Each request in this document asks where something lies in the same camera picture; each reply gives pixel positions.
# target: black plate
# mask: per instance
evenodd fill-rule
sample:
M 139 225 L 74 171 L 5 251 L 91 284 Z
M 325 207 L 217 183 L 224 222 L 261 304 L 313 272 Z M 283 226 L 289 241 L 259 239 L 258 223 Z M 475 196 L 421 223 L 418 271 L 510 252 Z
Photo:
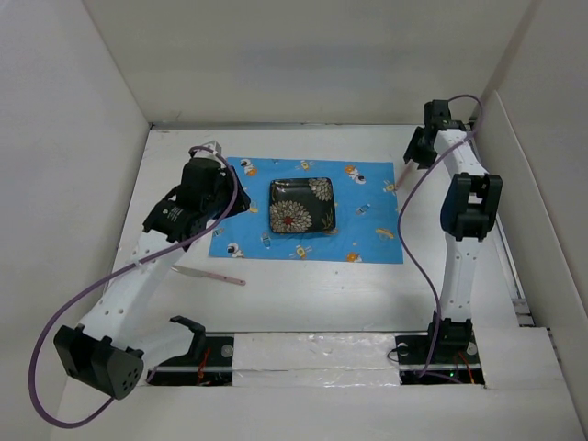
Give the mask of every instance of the black plate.
M 333 183 L 328 177 L 277 179 L 269 186 L 272 232 L 329 232 L 335 228 Z

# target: purple cable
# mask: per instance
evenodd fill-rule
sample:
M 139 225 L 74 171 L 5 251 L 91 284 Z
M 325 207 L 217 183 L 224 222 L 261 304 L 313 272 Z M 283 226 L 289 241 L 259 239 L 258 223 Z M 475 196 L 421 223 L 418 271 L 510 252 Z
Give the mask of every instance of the purple cable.
M 402 222 L 402 217 L 404 216 L 404 211 L 406 211 L 406 208 L 408 207 L 408 204 L 413 199 L 414 194 L 419 189 L 421 184 L 425 181 L 425 179 L 429 175 L 431 175 L 431 172 L 433 172 L 433 170 L 435 170 L 435 167 L 437 167 L 439 164 L 441 164 L 443 162 L 443 160 L 449 154 L 451 154 L 454 150 L 456 150 L 458 147 L 462 146 L 463 144 L 466 144 L 471 139 L 473 139 L 473 137 L 476 135 L 476 133 L 478 132 L 478 130 L 481 127 L 481 124 L 484 119 L 484 106 L 481 103 L 480 99 L 474 95 L 464 94 L 464 95 L 457 95 L 452 98 L 449 98 L 448 101 L 451 102 L 451 101 L 454 101 L 454 100 L 460 99 L 460 98 L 473 99 L 474 101 L 476 101 L 478 103 L 478 106 L 480 106 L 480 117 L 478 118 L 478 121 L 477 121 L 473 131 L 468 133 L 468 135 L 462 141 L 456 143 L 455 145 L 452 145 L 443 154 L 439 155 L 439 157 L 435 160 L 433 165 L 431 165 L 428 168 L 428 170 L 426 172 L 424 172 L 424 175 L 421 176 L 421 178 L 418 180 L 418 182 L 416 183 L 414 188 L 411 190 L 408 197 L 406 198 L 406 201 L 404 202 L 404 205 L 402 205 L 402 209 L 401 209 L 400 214 L 398 215 L 397 230 L 398 230 L 398 238 L 401 240 L 402 248 L 404 248 L 404 251 L 406 252 L 406 254 L 411 258 L 413 263 L 416 265 L 417 269 L 423 275 L 424 279 L 426 280 L 426 283 L 429 285 L 429 287 L 433 291 L 433 296 L 435 297 L 435 305 L 436 305 L 436 311 L 437 311 L 436 318 L 435 318 L 435 329 L 433 330 L 433 343 L 431 343 L 431 347 L 429 348 L 429 354 L 427 355 L 426 361 L 424 362 L 423 370 L 421 370 L 421 372 L 418 374 L 419 379 L 422 378 L 427 373 L 429 365 L 431 364 L 431 360 L 433 359 L 433 353 L 435 352 L 435 345 L 437 343 L 437 336 L 439 335 L 439 325 L 441 324 L 441 304 L 439 302 L 439 295 L 437 294 L 437 290 L 435 289 L 435 285 L 433 284 L 433 281 L 431 280 L 429 275 L 426 273 L 426 271 L 424 271 L 421 264 L 419 264 L 418 261 L 416 260 L 416 258 L 413 256 L 413 253 L 411 253 L 411 250 L 409 250 L 408 246 L 406 246 L 406 242 L 404 241 L 404 238 L 402 237 L 402 233 L 401 233 L 401 222 Z
M 233 183 L 231 201 L 229 202 L 229 205 L 227 206 L 227 208 L 219 216 L 219 218 L 212 225 L 210 225 L 206 230 L 200 232 L 199 234 L 197 234 L 194 237 L 190 237 L 189 239 L 186 239 L 185 241 L 183 241 L 181 243 L 176 243 L 175 245 L 172 245 L 168 248 L 164 248 L 161 251 L 158 251 L 153 254 L 149 254 L 149 255 L 143 257 L 142 259 L 139 259 L 140 264 L 147 264 L 147 263 L 151 262 L 153 259 L 161 257 L 162 255 L 171 253 L 172 251 L 175 251 L 179 248 L 183 248 L 185 246 L 188 246 L 191 243 L 193 243 L 194 241 L 197 241 L 198 239 L 200 239 L 205 234 L 208 234 L 209 232 L 214 230 L 227 217 L 229 212 L 231 212 L 231 210 L 232 210 L 232 206 L 235 204 L 235 200 L 237 200 L 239 181 L 237 180 L 237 175 L 232 170 L 232 168 L 229 165 L 229 163 L 227 162 L 227 160 L 224 159 L 220 154 L 215 153 L 212 149 L 210 149 L 208 147 L 192 147 L 189 150 L 190 154 L 194 154 L 195 152 L 212 153 L 212 154 L 216 155 L 216 157 L 219 158 L 219 160 L 227 168 L 227 170 L 231 174 L 232 183 Z M 49 334 L 51 327 L 53 327 L 53 325 L 58 321 L 58 319 L 63 315 L 63 313 L 66 312 L 68 309 L 70 309 L 77 301 L 83 299 L 85 296 L 87 296 L 92 291 L 94 291 L 96 288 L 101 287 L 102 285 L 109 282 L 110 280 L 112 280 L 115 277 L 122 276 L 123 274 L 131 271 L 136 266 L 137 266 L 137 264 L 134 264 L 134 263 L 128 264 L 128 265 L 122 267 L 121 269 L 115 271 L 114 273 L 101 278 L 97 282 L 90 285 L 88 288 L 84 289 L 82 292 L 80 292 L 75 297 L 73 297 L 71 300 L 69 300 L 67 303 L 65 303 L 63 306 L 61 306 L 60 309 L 58 309 L 57 312 L 55 312 L 53 314 L 53 316 L 49 319 L 49 321 L 47 322 L 45 327 L 40 332 L 39 339 L 37 340 L 37 343 L 35 344 L 35 347 L 33 349 L 33 353 L 30 357 L 30 363 L 28 365 L 28 396 L 30 397 L 30 401 L 32 402 L 33 407 L 35 408 L 35 411 L 37 411 L 37 413 L 40 415 L 40 417 L 43 420 L 45 420 L 47 423 L 52 424 L 56 427 L 60 427 L 61 429 L 75 429 L 77 427 L 81 427 L 83 425 L 90 423 L 114 401 L 113 398 L 108 399 L 97 411 L 95 411 L 94 413 L 89 415 L 84 420 L 77 421 L 75 423 L 66 423 L 64 421 L 60 421 L 57 418 L 54 418 L 53 416 L 49 415 L 47 413 L 47 411 L 45 410 L 45 408 L 43 407 L 43 405 L 41 404 L 41 402 L 39 400 L 39 395 L 37 393 L 37 384 L 36 384 L 36 380 L 35 380 L 35 374 L 37 372 L 37 364 L 39 362 L 40 349 L 43 346 L 43 343 L 45 342 L 45 339 L 47 338 L 47 335 Z

